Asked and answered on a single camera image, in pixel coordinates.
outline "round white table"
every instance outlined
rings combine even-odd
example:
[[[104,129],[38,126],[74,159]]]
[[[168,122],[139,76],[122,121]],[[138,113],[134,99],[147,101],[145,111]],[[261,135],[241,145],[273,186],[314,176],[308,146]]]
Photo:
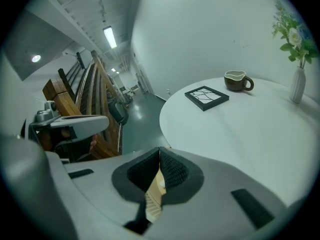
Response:
[[[160,127],[173,149],[235,166],[288,206],[308,193],[318,172],[320,106],[305,95],[295,104],[287,87],[253,81],[252,91],[229,91],[223,77],[182,88],[164,104]],[[185,96],[202,86],[229,100],[202,111]]]

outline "corridor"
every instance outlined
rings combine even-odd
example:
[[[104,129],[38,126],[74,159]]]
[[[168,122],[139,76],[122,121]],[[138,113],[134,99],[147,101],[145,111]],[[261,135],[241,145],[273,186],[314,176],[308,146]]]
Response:
[[[128,108],[129,119],[123,126],[122,154],[136,152],[154,147],[169,147],[163,136],[159,116],[165,104],[150,93],[140,91],[133,96]]]

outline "ceiling light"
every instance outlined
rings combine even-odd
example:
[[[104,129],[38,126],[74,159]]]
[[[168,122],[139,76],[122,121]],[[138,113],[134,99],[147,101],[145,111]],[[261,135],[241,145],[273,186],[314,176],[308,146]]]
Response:
[[[36,55],[31,60],[32,60],[32,62],[38,62],[40,59],[41,59],[41,56],[40,55]]]
[[[108,40],[110,47],[112,49],[117,47],[116,40],[115,40],[115,37],[114,37],[114,33],[112,32],[111,26],[108,26],[108,27],[104,28],[103,29],[103,33],[104,33],[106,39]]]

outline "coffee cup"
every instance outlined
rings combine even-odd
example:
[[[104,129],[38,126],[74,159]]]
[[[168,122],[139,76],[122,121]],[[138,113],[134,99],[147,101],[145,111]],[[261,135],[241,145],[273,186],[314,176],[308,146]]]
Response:
[[[224,82],[226,87],[231,91],[251,91],[255,84],[254,81],[247,77],[244,71],[228,71],[224,74]]]

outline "vase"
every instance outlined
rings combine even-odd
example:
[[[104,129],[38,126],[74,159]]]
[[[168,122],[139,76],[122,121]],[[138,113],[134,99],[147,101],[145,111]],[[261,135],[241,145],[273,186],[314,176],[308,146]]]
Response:
[[[298,66],[294,73],[291,89],[290,89],[290,99],[294,103],[299,104],[301,102],[302,96],[305,91],[305,86],[306,86],[305,70]]]

